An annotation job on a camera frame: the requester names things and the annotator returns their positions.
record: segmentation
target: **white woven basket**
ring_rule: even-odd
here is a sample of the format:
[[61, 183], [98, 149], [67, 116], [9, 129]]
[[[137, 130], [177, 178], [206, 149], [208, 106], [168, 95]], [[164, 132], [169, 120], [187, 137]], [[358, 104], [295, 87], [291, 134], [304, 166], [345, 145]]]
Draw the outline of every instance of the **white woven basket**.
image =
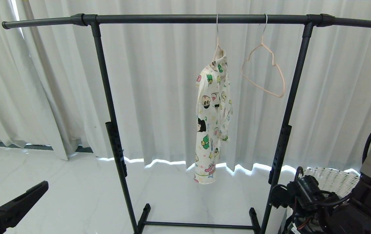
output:
[[335, 192], [339, 197], [345, 197], [359, 182], [359, 176], [330, 168], [307, 168], [304, 176], [314, 176], [321, 190]]

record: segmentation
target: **white label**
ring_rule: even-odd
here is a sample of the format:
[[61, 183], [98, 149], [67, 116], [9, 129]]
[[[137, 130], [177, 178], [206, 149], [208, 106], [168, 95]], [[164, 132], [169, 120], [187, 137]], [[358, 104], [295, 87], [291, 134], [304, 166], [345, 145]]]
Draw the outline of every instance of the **white label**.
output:
[[292, 231], [294, 234], [301, 234], [301, 232], [299, 232], [299, 231], [297, 230], [297, 228], [294, 227], [294, 226], [291, 228], [291, 231]]

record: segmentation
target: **clothes rack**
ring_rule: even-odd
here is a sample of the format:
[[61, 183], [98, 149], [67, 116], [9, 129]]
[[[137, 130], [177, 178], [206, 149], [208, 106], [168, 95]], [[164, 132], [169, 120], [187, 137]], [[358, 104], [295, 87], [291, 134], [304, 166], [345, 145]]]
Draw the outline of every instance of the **clothes rack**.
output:
[[249, 209], [249, 216], [252, 221], [250, 226], [241, 225], [214, 225], [214, 224], [195, 224], [195, 223], [172, 223], [172, 222], [152, 222], [148, 221], [148, 215], [151, 206], [147, 203], [143, 209], [139, 222], [136, 222], [135, 214], [133, 212], [132, 201], [130, 200], [129, 190], [127, 187], [126, 164], [123, 157], [122, 144], [120, 142], [119, 131], [117, 128], [116, 113], [111, 95], [111, 88], [109, 84], [108, 72], [106, 68], [105, 56], [103, 52], [100, 24], [215, 24], [218, 17], [219, 24], [259, 24], [266, 22], [265, 15], [86, 15], [76, 14], [70, 17], [63, 18], [49, 18], [49, 19], [31, 19], [14, 22], [2, 22], [5, 29], [22, 28], [22, 27], [36, 27], [45, 25], [79, 25], [91, 26], [94, 42], [96, 45], [96, 52], [102, 76], [106, 101], [110, 114], [110, 121], [105, 123], [108, 132], [109, 140], [112, 147], [114, 161], [116, 163], [117, 172], [119, 174], [120, 183], [122, 185], [123, 194], [130, 221], [134, 234], [142, 234], [146, 225], [159, 226], [174, 226], [174, 227], [201, 227], [201, 228], [231, 228], [231, 229], [248, 229], [253, 230], [255, 234], [265, 234], [271, 208], [270, 199], [272, 188], [278, 183], [279, 175], [281, 173], [282, 163], [284, 161], [286, 147], [288, 145], [289, 135], [291, 133], [291, 126], [289, 119], [291, 117], [292, 108], [297, 94], [298, 84], [301, 77], [302, 68], [304, 65], [309, 40], [312, 35], [314, 26], [326, 27], [331, 25], [343, 25], [352, 27], [371, 28], [371, 20], [363, 19], [348, 19], [336, 18], [332, 15], [268, 15], [268, 24], [300, 24], [304, 25], [304, 32], [302, 34], [301, 48], [299, 50], [297, 65], [295, 67], [294, 77], [292, 80], [291, 89], [286, 104], [285, 114], [282, 121], [281, 131], [279, 132], [279, 139], [276, 146], [275, 156], [273, 159], [272, 169], [269, 175], [270, 193], [264, 212], [262, 227], [260, 227], [256, 212], [254, 208]]

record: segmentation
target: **light under curtain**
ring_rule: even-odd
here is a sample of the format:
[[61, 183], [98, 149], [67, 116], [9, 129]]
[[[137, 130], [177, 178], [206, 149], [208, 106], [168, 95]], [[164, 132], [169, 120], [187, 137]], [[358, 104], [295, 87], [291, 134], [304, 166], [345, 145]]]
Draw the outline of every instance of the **light under curtain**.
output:
[[[320, 14], [371, 20], [371, 1], [71, 1], [16, 0], [21, 20], [86, 14]], [[0, 1], [0, 23], [11, 21]], [[195, 153], [195, 79], [211, 61], [215, 25], [101, 25], [117, 121], [129, 159], [186, 161]], [[233, 119], [221, 163], [251, 170], [270, 165], [301, 43], [302, 25], [267, 25], [286, 80], [283, 98], [242, 78], [240, 68], [260, 43], [263, 25], [219, 25], [228, 52]], [[0, 141], [51, 145], [66, 159], [77, 145], [112, 157], [109, 114], [89, 27], [5, 31], [0, 25]], [[245, 74], [275, 93], [280, 76], [267, 51], [255, 52]], [[371, 131], [371, 29], [315, 28], [290, 124], [285, 162], [293, 167], [358, 169]]]

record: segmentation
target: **white marble floor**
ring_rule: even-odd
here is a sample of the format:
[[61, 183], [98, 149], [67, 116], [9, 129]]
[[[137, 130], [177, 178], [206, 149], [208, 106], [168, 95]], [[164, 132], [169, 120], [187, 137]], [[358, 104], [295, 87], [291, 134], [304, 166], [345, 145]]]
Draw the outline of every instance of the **white marble floor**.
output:
[[[234, 173], [219, 167], [218, 180], [199, 185], [184, 164], [127, 162], [127, 183], [136, 220], [146, 203], [148, 221], [251, 225], [249, 208], [261, 221], [267, 201], [268, 170]], [[284, 170], [280, 183], [294, 178]], [[132, 234], [113, 160], [78, 153], [70, 161], [56, 159], [52, 151], [0, 148], [0, 206], [39, 182], [49, 190], [7, 234]], [[267, 233], [276, 234], [284, 209], [273, 209]], [[252, 231], [210, 228], [146, 226], [144, 234], [249, 234]]]

